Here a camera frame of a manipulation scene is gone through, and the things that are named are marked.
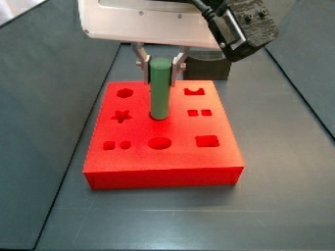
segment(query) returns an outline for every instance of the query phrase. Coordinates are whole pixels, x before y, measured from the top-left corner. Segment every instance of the red shape sorter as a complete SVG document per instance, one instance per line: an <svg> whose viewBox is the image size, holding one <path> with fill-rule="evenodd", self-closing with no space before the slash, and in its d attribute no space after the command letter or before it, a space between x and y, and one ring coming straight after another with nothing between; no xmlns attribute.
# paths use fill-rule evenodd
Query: red shape sorter
<svg viewBox="0 0 335 251"><path fill-rule="evenodd" d="M243 165L212 81L176 82L162 121L148 84L108 85L84 166L92 189L235 184Z"/></svg>

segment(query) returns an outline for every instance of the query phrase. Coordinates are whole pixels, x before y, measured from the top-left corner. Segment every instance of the gray table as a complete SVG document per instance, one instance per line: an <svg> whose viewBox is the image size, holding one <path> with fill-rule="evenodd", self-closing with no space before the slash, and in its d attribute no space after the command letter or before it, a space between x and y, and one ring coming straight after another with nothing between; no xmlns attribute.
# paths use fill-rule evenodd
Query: gray table
<svg viewBox="0 0 335 251"><path fill-rule="evenodd" d="M335 138L333 0L300 0L268 50Z"/></svg>
<svg viewBox="0 0 335 251"><path fill-rule="evenodd" d="M77 0L0 26L0 249L32 249L118 42L89 39Z"/></svg>
<svg viewBox="0 0 335 251"><path fill-rule="evenodd" d="M122 46L108 80L140 79L133 63ZM37 250L335 248L331 136L265 51L216 86L245 160L237 185L90 191L81 168L98 102Z"/></svg>

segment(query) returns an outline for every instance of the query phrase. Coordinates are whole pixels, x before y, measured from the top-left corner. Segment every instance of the green cylinder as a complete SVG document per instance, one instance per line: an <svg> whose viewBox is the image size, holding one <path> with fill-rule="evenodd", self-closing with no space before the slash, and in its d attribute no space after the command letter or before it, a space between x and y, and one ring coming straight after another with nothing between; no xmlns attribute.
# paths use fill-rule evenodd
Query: green cylinder
<svg viewBox="0 0 335 251"><path fill-rule="evenodd" d="M158 121L168 116L170 65L166 58L150 61L150 117Z"/></svg>

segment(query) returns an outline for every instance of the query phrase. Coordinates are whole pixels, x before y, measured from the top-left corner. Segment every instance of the cable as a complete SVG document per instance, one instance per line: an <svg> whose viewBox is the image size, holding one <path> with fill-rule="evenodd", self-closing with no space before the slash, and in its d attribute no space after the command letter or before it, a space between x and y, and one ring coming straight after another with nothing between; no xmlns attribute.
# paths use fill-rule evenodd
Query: cable
<svg viewBox="0 0 335 251"><path fill-rule="evenodd" d="M209 6L207 6L201 0L188 0L188 2L199 9L204 19L208 21L215 17L215 12Z"/></svg>

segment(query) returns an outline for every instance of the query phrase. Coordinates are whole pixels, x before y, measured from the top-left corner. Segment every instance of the circular hole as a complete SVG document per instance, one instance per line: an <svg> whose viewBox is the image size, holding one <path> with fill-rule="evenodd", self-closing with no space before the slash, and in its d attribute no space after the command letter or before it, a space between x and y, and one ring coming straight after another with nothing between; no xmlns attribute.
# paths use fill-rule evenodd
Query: circular hole
<svg viewBox="0 0 335 251"><path fill-rule="evenodd" d="M117 90L116 96L120 98L128 98L133 95L133 90L128 88L122 88Z"/></svg>
<svg viewBox="0 0 335 251"><path fill-rule="evenodd" d="M149 140L148 146L154 150L164 150L170 147L170 140L166 137L154 137Z"/></svg>
<svg viewBox="0 0 335 251"><path fill-rule="evenodd" d="M130 147L130 142L129 141L120 142L120 148L122 150L128 149L129 147Z"/></svg>

